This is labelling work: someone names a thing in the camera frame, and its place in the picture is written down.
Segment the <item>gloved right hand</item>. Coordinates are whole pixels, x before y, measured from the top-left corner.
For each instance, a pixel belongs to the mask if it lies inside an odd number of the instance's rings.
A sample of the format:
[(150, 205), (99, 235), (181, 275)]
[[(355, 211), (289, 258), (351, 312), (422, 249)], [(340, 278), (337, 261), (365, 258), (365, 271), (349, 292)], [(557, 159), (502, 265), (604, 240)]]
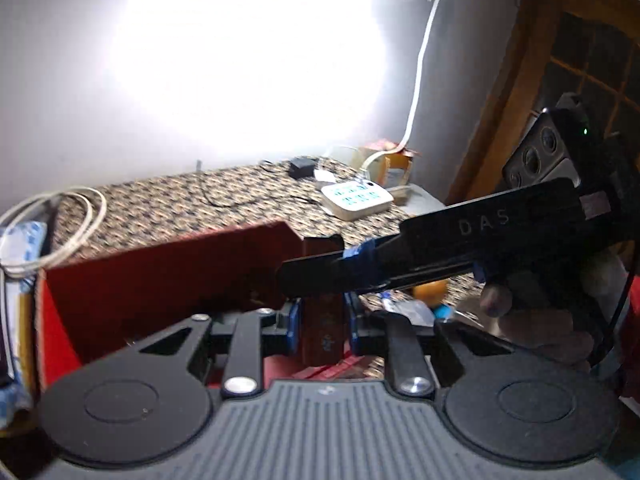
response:
[[(631, 256), (612, 250), (594, 260), (584, 278), (584, 292), (590, 304), (596, 304), (606, 322), (611, 322), (618, 306), (626, 304), (622, 296), (631, 270)], [(592, 366), (588, 356), (596, 348), (593, 336), (581, 330), (575, 315), (582, 309), (515, 310), (513, 294), (506, 286), (488, 283), (480, 294), (480, 313), (492, 318), (490, 332), (507, 341), (529, 348), (575, 370), (588, 373)]]

